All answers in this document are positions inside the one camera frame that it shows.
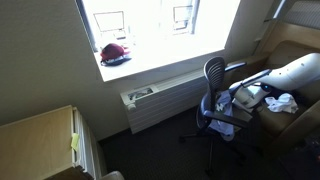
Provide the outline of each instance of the red cap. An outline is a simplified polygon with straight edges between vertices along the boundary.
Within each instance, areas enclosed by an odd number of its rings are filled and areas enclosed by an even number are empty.
[[[115,43],[110,43],[105,48],[103,48],[102,52],[100,53],[100,56],[102,57],[102,60],[109,60],[116,59],[128,53],[129,51],[125,51],[125,49],[122,46],[119,46]]]

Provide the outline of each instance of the window sill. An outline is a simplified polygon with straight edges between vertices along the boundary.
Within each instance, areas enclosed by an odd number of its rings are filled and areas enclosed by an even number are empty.
[[[131,49],[131,60],[118,66],[101,66],[100,52],[95,53],[95,59],[104,82],[127,77],[140,72],[159,68],[165,65],[185,61],[202,55],[224,49],[224,45],[212,43],[194,43],[190,39],[172,41],[167,40],[152,46],[140,45]]]

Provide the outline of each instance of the wall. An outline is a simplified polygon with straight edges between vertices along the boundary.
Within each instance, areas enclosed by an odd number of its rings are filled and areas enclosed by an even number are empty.
[[[271,4],[241,1],[228,61],[252,53]],[[100,140],[129,127],[119,91],[201,68],[212,56],[103,83],[74,0],[1,1],[0,22],[0,125],[71,104]]]

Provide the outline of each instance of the wooden cabinet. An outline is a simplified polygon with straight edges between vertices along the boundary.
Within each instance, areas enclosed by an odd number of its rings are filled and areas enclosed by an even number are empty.
[[[0,179],[101,178],[98,144],[72,106],[1,126],[0,144]]]

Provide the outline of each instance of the black office chair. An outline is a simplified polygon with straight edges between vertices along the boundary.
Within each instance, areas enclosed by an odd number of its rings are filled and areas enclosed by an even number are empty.
[[[217,131],[214,131],[209,127],[212,119],[233,124],[234,126],[238,126],[240,128],[248,127],[248,122],[244,120],[226,116],[222,113],[216,112],[216,101],[219,98],[219,88],[222,86],[224,73],[244,66],[245,64],[246,63],[240,63],[225,68],[225,62],[222,57],[214,57],[206,62],[206,64],[204,65],[204,75],[208,81],[208,91],[203,96],[196,114],[196,120],[199,130],[194,134],[180,136],[180,142],[185,142],[185,139],[190,137],[207,137],[220,135]],[[212,138],[210,147],[209,168],[207,169],[207,173],[209,175],[212,174],[213,141],[214,139]],[[232,147],[231,149],[239,155],[241,160],[245,159],[244,155],[237,149],[235,149],[234,147]]]

